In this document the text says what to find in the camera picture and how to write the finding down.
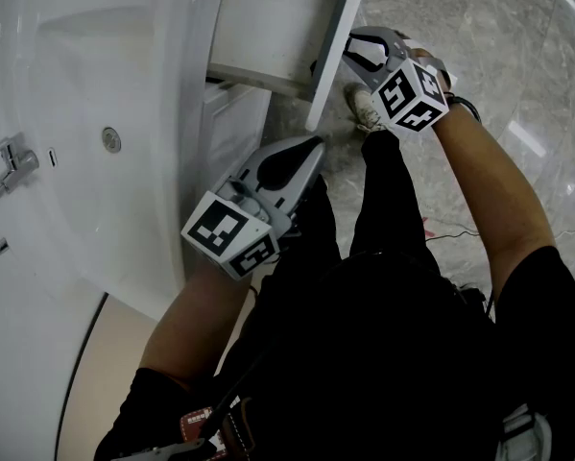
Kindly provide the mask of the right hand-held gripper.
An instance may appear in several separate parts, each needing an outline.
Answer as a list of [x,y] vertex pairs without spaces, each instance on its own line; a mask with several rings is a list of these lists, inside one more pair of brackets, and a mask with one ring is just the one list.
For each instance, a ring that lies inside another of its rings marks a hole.
[[343,51],[347,66],[374,89],[372,105],[384,124],[419,133],[448,113],[439,76],[449,86],[449,73],[437,58],[404,57],[401,35],[380,26],[353,29]]

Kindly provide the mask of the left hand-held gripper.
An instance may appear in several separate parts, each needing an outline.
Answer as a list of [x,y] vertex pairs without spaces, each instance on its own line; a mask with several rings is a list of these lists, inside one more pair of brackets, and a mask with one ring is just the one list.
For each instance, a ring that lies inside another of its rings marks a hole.
[[298,235],[293,212],[324,156],[324,142],[316,135],[261,147],[204,193],[182,237],[230,278],[244,279]]

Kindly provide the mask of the person's right hand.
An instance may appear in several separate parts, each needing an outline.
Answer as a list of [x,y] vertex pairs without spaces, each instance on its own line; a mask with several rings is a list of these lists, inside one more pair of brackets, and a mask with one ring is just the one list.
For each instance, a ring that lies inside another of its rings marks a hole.
[[430,97],[453,94],[451,76],[442,60],[423,48],[410,48],[409,56],[418,63],[416,72],[425,94]]

